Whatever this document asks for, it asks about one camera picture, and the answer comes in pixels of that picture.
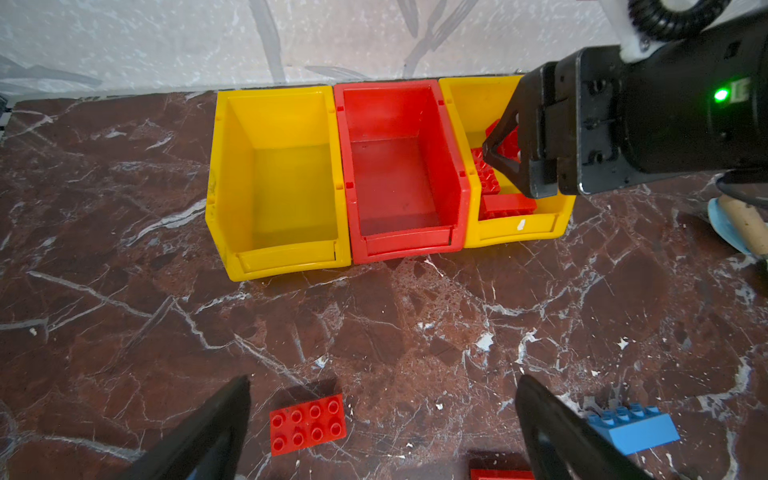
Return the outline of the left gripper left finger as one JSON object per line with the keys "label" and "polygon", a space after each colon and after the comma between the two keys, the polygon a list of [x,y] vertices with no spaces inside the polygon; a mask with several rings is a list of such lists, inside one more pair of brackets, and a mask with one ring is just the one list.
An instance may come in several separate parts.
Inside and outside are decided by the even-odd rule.
{"label": "left gripper left finger", "polygon": [[116,477],[233,479],[248,429],[250,408],[248,378],[233,378]]}

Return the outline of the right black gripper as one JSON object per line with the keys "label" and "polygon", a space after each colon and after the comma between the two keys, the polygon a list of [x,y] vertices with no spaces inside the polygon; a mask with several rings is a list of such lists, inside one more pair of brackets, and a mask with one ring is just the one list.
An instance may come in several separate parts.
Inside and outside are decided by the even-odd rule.
{"label": "right black gripper", "polygon": [[591,195],[648,181],[632,166],[617,46],[584,48],[526,73],[483,143],[484,161],[529,198]]}

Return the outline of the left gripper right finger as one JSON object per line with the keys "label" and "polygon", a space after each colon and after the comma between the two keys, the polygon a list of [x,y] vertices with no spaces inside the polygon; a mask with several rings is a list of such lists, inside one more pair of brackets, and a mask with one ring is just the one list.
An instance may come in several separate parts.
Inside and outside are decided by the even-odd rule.
{"label": "left gripper right finger", "polygon": [[517,384],[515,408],[536,479],[648,479],[533,376]]}

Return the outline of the red lego brick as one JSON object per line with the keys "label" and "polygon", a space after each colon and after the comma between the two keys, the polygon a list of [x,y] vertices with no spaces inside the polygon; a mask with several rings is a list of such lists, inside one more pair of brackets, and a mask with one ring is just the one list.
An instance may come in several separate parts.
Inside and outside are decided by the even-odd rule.
{"label": "red lego brick", "polygon": [[347,436],[343,396],[336,394],[272,411],[269,428],[273,456],[341,440]]}
{"label": "red lego brick", "polygon": [[501,469],[471,469],[471,480],[534,480],[531,471]]}
{"label": "red lego brick", "polygon": [[534,199],[523,194],[483,195],[480,202],[479,219],[490,220],[533,214],[537,209]]}
{"label": "red lego brick", "polygon": [[472,158],[481,184],[483,195],[496,195],[501,192],[501,186],[495,175],[495,170],[484,161],[483,150],[474,148],[471,150]]}
{"label": "red lego brick", "polygon": [[[486,139],[491,135],[491,133],[497,127],[499,122],[500,122],[500,119],[497,119],[486,128],[485,130]],[[517,127],[509,135],[505,137],[501,145],[498,147],[497,153],[505,158],[508,158],[516,161],[517,163],[520,163],[520,157],[519,157],[520,149],[518,146],[518,128]]]}

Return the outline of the blue lego brick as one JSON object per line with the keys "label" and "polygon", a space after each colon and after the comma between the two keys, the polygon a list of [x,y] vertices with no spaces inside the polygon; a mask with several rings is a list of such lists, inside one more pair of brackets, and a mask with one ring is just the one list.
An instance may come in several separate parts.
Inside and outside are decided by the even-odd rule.
{"label": "blue lego brick", "polygon": [[632,403],[600,414],[588,413],[586,421],[624,455],[680,440],[672,418],[656,406]]}

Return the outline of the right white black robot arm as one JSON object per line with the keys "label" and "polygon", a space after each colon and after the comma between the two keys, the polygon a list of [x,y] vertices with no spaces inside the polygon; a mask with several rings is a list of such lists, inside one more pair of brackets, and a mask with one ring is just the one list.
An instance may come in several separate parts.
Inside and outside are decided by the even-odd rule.
{"label": "right white black robot arm", "polygon": [[524,195],[592,195],[714,172],[740,198],[767,180],[767,11],[606,1],[621,41],[520,80],[483,143]]}

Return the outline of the right yellow bin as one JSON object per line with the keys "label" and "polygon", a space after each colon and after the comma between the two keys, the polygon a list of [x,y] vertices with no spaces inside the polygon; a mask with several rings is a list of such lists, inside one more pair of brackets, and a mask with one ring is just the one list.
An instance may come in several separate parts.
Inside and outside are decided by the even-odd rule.
{"label": "right yellow bin", "polygon": [[[480,220],[481,184],[471,150],[481,148],[485,130],[491,124],[497,106],[504,108],[520,76],[442,78],[439,85],[446,102],[450,122],[470,184],[467,233],[464,246],[479,248],[502,243],[555,239],[569,224],[575,198],[558,194],[538,200],[533,214]],[[519,190],[495,171],[501,186],[499,194]]]}

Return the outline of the yellow bin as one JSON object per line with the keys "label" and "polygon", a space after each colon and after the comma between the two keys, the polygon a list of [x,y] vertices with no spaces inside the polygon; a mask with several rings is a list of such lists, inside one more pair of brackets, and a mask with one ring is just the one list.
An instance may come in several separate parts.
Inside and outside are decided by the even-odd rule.
{"label": "yellow bin", "polygon": [[351,264],[331,87],[218,94],[205,220],[236,282]]}
{"label": "yellow bin", "polygon": [[[479,248],[502,243],[555,239],[569,224],[575,198],[558,194],[538,200],[533,214],[480,220],[481,184],[471,150],[481,148],[485,130],[491,124],[497,106],[504,108],[520,76],[442,78],[439,85],[446,102],[450,122],[470,184],[467,233],[464,246]],[[495,171],[501,186],[499,194],[519,190]]]}

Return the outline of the red middle bin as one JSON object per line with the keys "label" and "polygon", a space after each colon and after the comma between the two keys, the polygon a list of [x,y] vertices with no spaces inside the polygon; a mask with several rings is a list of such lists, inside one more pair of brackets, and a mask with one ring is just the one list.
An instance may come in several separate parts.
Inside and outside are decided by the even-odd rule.
{"label": "red middle bin", "polygon": [[354,263],[461,250],[470,185],[438,82],[333,93]]}

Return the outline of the left yellow bin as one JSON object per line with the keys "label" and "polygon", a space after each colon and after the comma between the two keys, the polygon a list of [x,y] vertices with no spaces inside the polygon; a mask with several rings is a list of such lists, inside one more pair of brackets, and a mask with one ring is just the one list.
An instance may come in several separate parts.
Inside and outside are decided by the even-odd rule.
{"label": "left yellow bin", "polygon": [[236,282],[351,264],[331,87],[218,94],[205,220]]}

